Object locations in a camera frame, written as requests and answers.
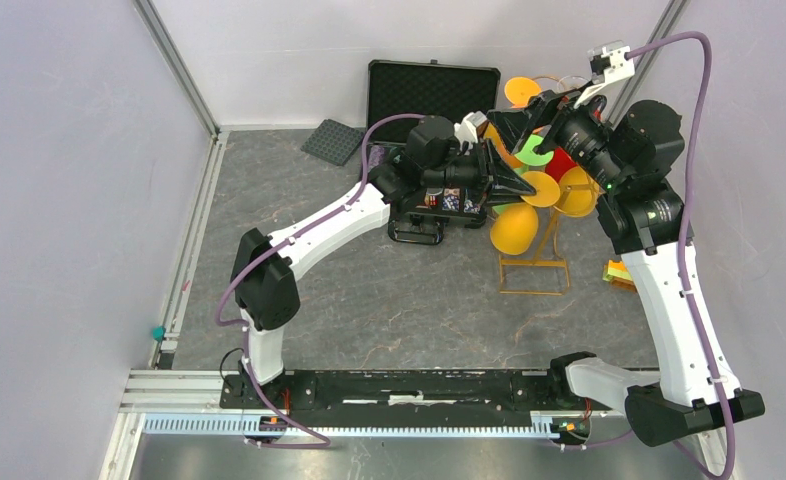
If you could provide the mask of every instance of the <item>gray floor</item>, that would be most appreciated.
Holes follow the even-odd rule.
[[[624,422],[596,420],[593,442],[613,438]],[[695,439],[685,445],[698,454]],[[327,451],[266,451],[236,437],[146,435],[132,479],[482,479],[597,480],[704,478],[672,445],[649,448],[636,438],[585,452],[561,453],[544,441],[515,439],[335,438]]]
[[[356,158],[335,167],[299,151],[309,135],[229,136],[173,368],[213,370],[239,346],[239,330],[218,328],[212,318],[242,234],[299,221],[357,180]],[[285,334],[285,365],[540,368],[557,355],[589,350],[621,366],[656,366],[637,295],[601,279],[614,254],[595,214],[563,221],[560,248],[571,262],[567,295],[503,295],[489,224],[449,229],[437,247],[394,243],[383,229],[368,232],[299,283],[302,308]],[[510,286],[560,285],[557,272],[530,270],[517,269]],[[235,314],[232,301],[223,316]]]

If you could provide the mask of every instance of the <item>black rubber mat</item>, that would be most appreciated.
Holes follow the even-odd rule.
[[[342,167],[363,140],[364,133],[340,122],[326,119],[314,130],[301,150],[328,163]]]

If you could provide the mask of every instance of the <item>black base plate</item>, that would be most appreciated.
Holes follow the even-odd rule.
[[[532,410],[585,408],[581,399],[572,405],[550,400],[545,371],[297,370],[263,388],[279,408],[289,391],[290,415],[316,427],[531,426]],[[391,395],[455,403],[390,405]],[[219,405],[265,408],[245,374],[226,377]],[[594,409],[605,407],[594,404]]]

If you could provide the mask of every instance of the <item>black carrying case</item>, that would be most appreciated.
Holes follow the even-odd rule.
[[[460,121],[470,112],[486,113],[496,107],[501,73],[497,68],[461,67],[431,63],[373,60],[369,63],[367,128],[400,113],[438,115]],[[369,145],[390,149],[402,146],[418,120],[398,120],[379,127]],[[487,219],[485,208],[465,212],[466,192],[457,210],[444,210],[443,198],[434,206],[419,206],[391,216],[390,238],[400,242],[436,245],[443,240],[447,224],[480,228]]]

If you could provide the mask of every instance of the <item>white wall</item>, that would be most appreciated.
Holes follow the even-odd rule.
[[[131,2],[0,1],[0,479],[97,477],[207,147]]]
[[[646,43],[666,0],[156,0],[221,125],[366,123],[373,59],[589,75],[589,49]],[[502,105],[504,96],[500,93]]]
[[[729,363],[767,405],[737,426],[739,464],[743,478],[786,479],[786,2],[694,1],[686,30],[714,49],[696,159],[702,288]],[[637,99],[672,105],[687,138],[702,54],[682,43],[665,47]]]

